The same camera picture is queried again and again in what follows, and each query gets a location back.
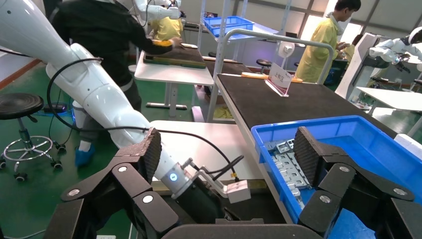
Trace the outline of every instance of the white table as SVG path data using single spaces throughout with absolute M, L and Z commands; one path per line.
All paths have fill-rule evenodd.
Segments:
M 400 111 L 422 112 L 422 94 L 365 87 L 357 88 L 375 99 L 374 105 L 368 113 L 370 115 L 373 114 L 375 108 L 378 107 L 380 103 Z M 413 136 L 421 126 L 422 118 L 416 122 L 407 135 L 410 137 Z
M 175 130 L 197 134 L 215 144 L 229 160 L 244 155 L 245 158 L 234 167 L 239 179 L 263 179 L 256 163 L 253 161 L 251 150 L 237 125 L 161 120 L 153 121 L 151 124 L 158 130 Z M 191 157 L 198 167 L 205 165 L 209 170 L 221 169 L 227 165 L 224 158 L 214 148 L 198 138 L 172 133 L 161 133 L 161 138 L 172 157 L 176 158 L 181 164 Z M 187 169 L 192 174 L 195 171 L 191 167 Z M 230 174 L 231 170 L 223 174 L 220 180 L 233 180 Z
M 147 103 L 147 106 L 170 109 L 169 116 L 171 118 L 176 116 L 176 109 L 187 109 L 187 106 L 177 105 L 179 84 L 203 86 L 212 86 L 214 84 L 214 80 L 207 68 L 195 69 L 174 65 L 145 64 L 143 62 L 144 54 L 145 52 L 143 51 L 139 57 L 135 71 L 135 79 L 166 83 L 164 103 Z

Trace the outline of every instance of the person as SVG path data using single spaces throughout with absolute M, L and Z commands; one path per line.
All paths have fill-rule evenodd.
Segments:
M 71 39 L 92 55 L 103 58 L 102 67 L 137 111 L 141 111 L 142 98 L 128 69 L 129 42 L 150 54 L 164 54 L 181 44 L 178 37 L 166 41 L 148 39 L 143 27 L 115 0 L 66 1 L 55 9 L 50 21 L 66 43 Z M 83 128 L 100 127 L 90 116 L 83 123 Z M 77 167 L 89 163 L 95 152 L 92 143 L 98 134 L 81 132 L 80 137 L 75 158 Z
M 152 20 L 151 33 L 149 36 L 158 41 L 170 40 L 173 37 L 181 37 L 183 31 L 182 20 L 177 20 L 165 17 L 162 19 Z
M 357 35 L 355 39 L 353 40 L 352 44 L 342 50 L 342 52 L 346 54 L 345 58 L 348 61 L 347 63 L 348 65 L 352 61 L 353 55 L 355 53 L 355 47 L 359 43 L 360 39 L 362 39 L 362 37 L 363 37 L 363 34 Z
M 338 0 L 334 11 L 329 13 L 316 28 L 311 41 L 326 43 L 335 49 L 334 59 L 338 52 L 347 45 L 337 42 L 337 36 L 342 35 L 344 30 L 339 26 L 339 21 L 347 21 L 354 12 L 360 9 L 360 0 Z M 304 82 L 316 83 L 328 58 L 328 50 L 322 47 L 307 46 L 296 71 L 296 78 Z

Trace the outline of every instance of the yellow protective gown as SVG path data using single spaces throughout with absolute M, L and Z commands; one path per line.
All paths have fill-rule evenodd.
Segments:
M 337 32 L 338 27 L 327 17 L 318 25 L 311 38 L 311 41 L 330 45 L 334 49 L 333 60 L 337 57 L 337 51 L 335 50 L 337 46 Z M 316 83 L 327 58 L 328 49 L 307 46 L 296 71 L 296 77 L 304 82 Z M 326 72 L 324 79 L 327 78 L 328 73 L 329 71 Z
M 182 21 L 165 17 L 160 20 L 151 21 L 151 28 L 155 31 L 155 40 L 166 41 L 172 37 L 180 37 L 183 31 Z
M 345 49 L 343 49 L 342 52 L 346 53 L 346 60 L 348 61 L 347 64 L 350 64 L 350 62 L 352 61 L 353 55 L 355 53 L 355 46 L 350 45 L 346 47 Z

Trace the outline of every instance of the blue plastic bin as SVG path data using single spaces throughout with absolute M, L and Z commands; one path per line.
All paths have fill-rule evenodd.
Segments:
M 221 17 L 212 17 L 206 18 L 204 17 L 204 24 L 210 30 L 210 32 L 215 36 L 220 36 L 220 25 L 221 25 Z M 229 16 L 226 19 L 226 26 L 225 26 L 225 34 L 233 29 L 246 29 L 246 30 L 253 30 L 254 22 L 246 20 L 239 16 Z
M 422 202 L 422 161 L 362 117 L 311 119 L 255 126 L 251 131 L 256 141 L 259 163 L 264 164 L 280 195 L 280 201 L 295 223 L 301 208 L 264 144 L 295 138 L 300 126 L 307 127 L 318 141 L 342 147 L 362 168 L 407 187 L 415 194 L 415 201 Z M 301 190 L 304 203 L 312 193 L 313 190 Z M 374 234 L 353 213 L 342 210 L 329 238 L 366 239 L 374 238 Z

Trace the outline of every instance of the chrome stool base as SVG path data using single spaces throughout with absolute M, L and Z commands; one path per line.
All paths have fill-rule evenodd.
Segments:
M 45 156 L 51 161 L 51 166 L 54 169 L 62 168 L 62 163 L 60 161 L 55 161 L 48 152 L 53 147 L 53 141 L 45 136 L 29 136 L 28 130 L 23 126 L 21 119 L 18 119 L 20 124 L 20 139 L 12 142 L 4 149 L 3 153 L 0 156 L 0 169 L 6 167 L 6 160 L 15 161 L 14 172 L 15 179 L 19 182 L 27 180 L 28 175 L 26 173 L 19 172 L 19 164 L 22 161 L 33 160 L 41 156 Z M 42 142 L 34 145 L 33 142 L 41 140 Z M 11 149 L 12 146 L 22 143 L 24 148 Z

